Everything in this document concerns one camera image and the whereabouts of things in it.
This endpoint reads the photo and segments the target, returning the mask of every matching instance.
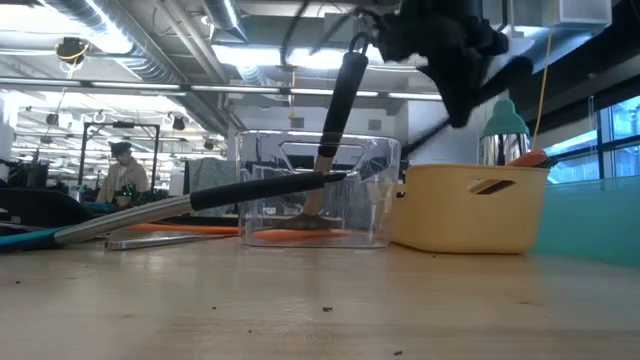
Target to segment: table surface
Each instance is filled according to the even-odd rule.
[[[236,238],[0,257],[2,359],[637,359],[639,309],[640,271],[553,257]]]

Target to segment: person in cap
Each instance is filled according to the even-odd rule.
[[[111,144],[111,155],[118,161],[109,167],[107,177],[96,203],[115,203],[120,208],[127,207],[131,202],[129,196],[115,196],[116,191],[122,190],[123,186],[135,185],[137,191],[144,192],[149,188],[147,173],[142,165],[131,156],[131,144],[119,142]]]

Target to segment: teal bottle cap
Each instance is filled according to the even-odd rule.
[[[527,134],[529,128],[520,115],[516,114],[516,106],[511,100],[498,100],[493,107],[493,116],[487,121],[480,138],[504,134]]]

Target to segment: clear plastic container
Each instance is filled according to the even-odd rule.
[[[322,133],[251,130],[238,133],[239,181],[312,171]],[[320,216],[328,228],[288,230],[282,221],[299,215],[307,193],[247,202],[239,206],[243,243],[253,246],[382,248],[392,238],[391,207],[398,178],[400,142],[392,138],[342,137],[332,173],[345,180],[324,188]]]

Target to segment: ceiling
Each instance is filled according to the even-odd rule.
[[[291,16],[295,13],[299,2],[296,1],[275,1],[275,0],[237,0],[236,3],[242,16],[243,30],[251,43],[251,49],[262,49],[266,52],[256,55],[256,53],[246,52],[249,47],[242,44],[237,38],[224,31],[211,32],[211,27],[205,18],[201,0],[176,0],[182,7],[184,13],[204,43],[214,45],[215,59],[222,63],[221,70],[223,77],[228,78],[231,84],[243,84],[235,65],[242,61],[253,61],[260,66],[262,72],[270,85],[291,86],[294,80],[291,73],[282,72],[277,66],[277,61],[273,63],[272,57],[282,42],[286,27]],[[484,0],[485,4],[494,0]],[[166,56],[170,66],[176,69],[176,73],[190,83],[212,84],[219,83],[219,79],[212,76],[211,71],[197,61],[192,51],[185,45],[176,33],[176,29],[170,26],[167,17],[162,11],[158,11],[156,0],[120,0],[119,3],[124,9],[123,17],[130,17],[135,26],[139,26],[144,32],[145,42],[142,47],[159,48],[161,54]],[[316,42],[321,33],[329,26],[340,13],[348,11],[358,0],[343,0],[340,3],[318,2],[313,3],[303,14],[301,23],[292,37],[291,46],[296,48],[309,48]],[[397,6],[395,0],[377,1],[379,10],[393,11]],[[491,16],[492,23],[496,16]],[[355,22],[347,23],[344,30],[334,37],[329,46],[328,52],[332,49],[344,51],[348,40],[357,30]],[[184,24],[179,29],[187,33],[187,38],[194,40],[188,34]],[[73,76],[74,80],[103,80],[103,81],[124,81],[138,82],[139,76],[121,65],[123,59],[127,59],[130,54],[113,54],[101,51],[98,46],[91,46],[87,52],[86,59],[82,62],[82,67],[75,69],[70,74],[68,65],[62,64],[54,54],[53,49],[60,43],[63,37],[85,38],[84,30],[76,23],[69,22],[65,16],[55,11],[50,11],[40,6],[12,6],[4,5],[0,11],[0,76],[14,76],[25,78],[60,78],[64,79]],[[535,42],[543,42],[544,39],[538,32],[536,34],[517,33],[513,39],[513,44],[518,42],[522,46],[520,52],[531,48]],[[226,51],[236,54],[231,57],[226,56]],[[415,71],[415,59],[410,59],[407,64],[383,64],[376,55],[377,49],[370,49],[367,55],[370,58],[370,65],[365,73],[361,90],[375,90],[387,92],[411,92],[411,93],[433,93],[436,92],[433,82],[426,76]],[[315,65],[307,64],[307,67],[300,67],[295,73],[295,87],[311,89],[333,89],[337,76],[337,67],[340,64],[341,53],[332,53],[336,56],[323,58],[316,61]],[[165,173],[163,181],[168,179],[168,172],[174,164],[179,164],[179,158],[197,158],[202,154],[209,154],[224,157],[226,145],[223,141],[216,140],[216,147],[212,151],[203,149],[205,138],[221,139],[227,136],[226,131],[220,130],[215,134],[210,129],[205,131],[206,125],[202,124],[202,119],[185,108],[184,103],[176,97],[162,95],[125,95],[116,90],[113,94],[93,93],[90,89],[86,94],[67,93],[60,102],[60,93],[51,93],[45,89],[23,89],[17,92],[16,101],[20,104],[20,113],[17,129],[17,141],[14,143],[15,158],[28,160],[36,147],[44,148],[41,156],[50,157],[52,160],[60,158],[61,149],[79,150],[79,136],[82,133],[82,123],[92,121],[95,117],[104,121],[127,121],[138,125],[156,124],[161,127],[160,141],[160,168]],[[225,111],[232,111],[234,107],[327,107],[330,97],[328,96],[301,96],[295,98],[288,96],[263,96],[263,95],[241,95],[220,98],[217,95],[199,94],[200,100],[213,108],[223,107]],[[355,107],[363,109],[384,109],[387,115],[393,116],[406,100],[398,99],[358,99]],[[65,124],[70,124],[70,128],[50,127],[45,122],[48,113],[55,112],[57,108],[61,111]],[[182,132],[174,131],[171,128],[173,116],[185,117],[187,120],[186,129]],[[40,138],[45,134],[55,135],[53,144],[40,145]],[[99,169],[106,166],[108,154],[108,143],[123,138],[135,138],[134,150],[139,157],[145,155],[153,148],[151,134],[142,128],[134,129],[113,129],[104,128],[102,133],[97,132],[87,145],[87,149],[95,151],[89,157],[91,162],[101,162],[96,171],[85,173],[93,178]],[[69,158],[77,157],[73,152],[69,152]],[[75,166],[71,164],[61,164],[64,166]]]

